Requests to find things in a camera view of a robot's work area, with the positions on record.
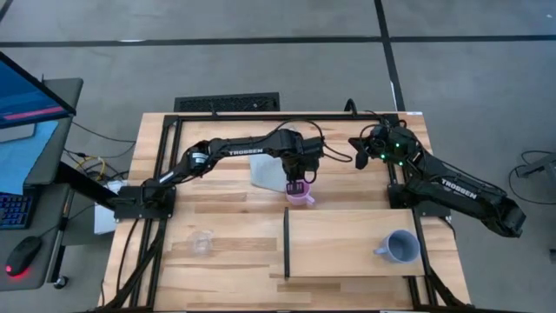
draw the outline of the pink cup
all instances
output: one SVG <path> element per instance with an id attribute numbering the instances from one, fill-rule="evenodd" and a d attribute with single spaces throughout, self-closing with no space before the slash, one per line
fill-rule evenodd
<path id="1" fill-rule="evenodd" d="M 289 195 L 286 193 L 286 199 L 293 205 L 313 205 L 314 199 L 310 195 L 311 185 L 303 180 L 298 180 L 297 182 L 303 183 L 303 193 L 298 195 Z"/>

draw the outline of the wooden board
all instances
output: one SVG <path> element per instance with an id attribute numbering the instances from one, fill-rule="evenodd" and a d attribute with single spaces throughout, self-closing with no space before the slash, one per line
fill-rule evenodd
<path id="1" fill-rule="evenodd" d="M 395 230 L 415 234 L 411 210 L 292 210 L 290 276 L 422 276 L 420 258 L 391 263 L 375 255 Z"/>
<path id="2" fill-rule="evenodd" d="M 162 131 L 162 113 L 143 115 L 131 163 L 129 181 L 139 185 L 153 175 Z M 423 116 L 400 114 L 426 148 L 430 149 Z M 358 136 L 369 122 L 322 122 L 328 144 L 354 156 L 348 138 Z M 185 123 L 180 155 L 192 144 L 213 137 L 266 134 L 277 122 Z M 316 134 L 313 126 L 293 123 L 304 136 Z M 168 140 L 170 151 L 172 136 Z M 165 156 L 166 166 L 169 153 Z M 249 182 L 248 158 L 230 157 L 203 179 L 178 187 L 175 215 L 164 241 L 162 267 L 156 293 L 156 310 L 379 310 L 412 307 L 407 282 L 402 277 L 339 277 L 283 279 L 282 214 L 288 205 L 283 194 L 258 189 Z M 369 161 L 364 170 L 354 164 L 321 159 L 319 176 L 312 186 L 317 203 L 313 210 L 384 210 L 389 208 L 387 167 Z M 451 230 L 438 218 L 421 218 L 433 266 L 444 283 L 462 301 L 467 287 Z M 123 245 L 132 221 L 116 227 L 104 278 L 106 298 L 116 291 L 116 277 Z M 143 222 L 137 224 L 122 268 L 124 282 L 136 266 Z M 214 250 L 195 256 L 188 237 L 198 230 L 212 230 Z M 142 283 L 139 304 L 145 304 L 150 275 Z"/>

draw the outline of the chair wheel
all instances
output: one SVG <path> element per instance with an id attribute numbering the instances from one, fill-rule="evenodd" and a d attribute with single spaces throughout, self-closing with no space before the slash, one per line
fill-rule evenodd
<path id="1" fill-rule="evenodd" d="M 56 280 L 56 282 L 54 283 L 54 288 L 55 289 L 62 289 L 63 287 L 66 286 L 66 284 L 68 284 L 69 278 L 67 278 L 66 276 L 60 276 L 58 277 L 58 280 Z"/>

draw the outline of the monitor screen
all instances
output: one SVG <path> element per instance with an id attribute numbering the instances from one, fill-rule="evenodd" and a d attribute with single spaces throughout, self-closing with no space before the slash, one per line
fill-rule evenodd
<path id="1" fill-rule="evenodd" d="M 73 113 L 68 104 L 5 55 L 0 61 L 0 129 Z"/>

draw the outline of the computer monitor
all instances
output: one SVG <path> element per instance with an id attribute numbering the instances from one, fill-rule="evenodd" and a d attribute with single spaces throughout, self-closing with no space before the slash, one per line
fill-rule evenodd
<path id="1" fill-rule="evenodd" d="M 75 114 L 74 108 L 0 52 L 0 142 L 26 137 L 30 128 L 32 135 L 35 123 Z"/>

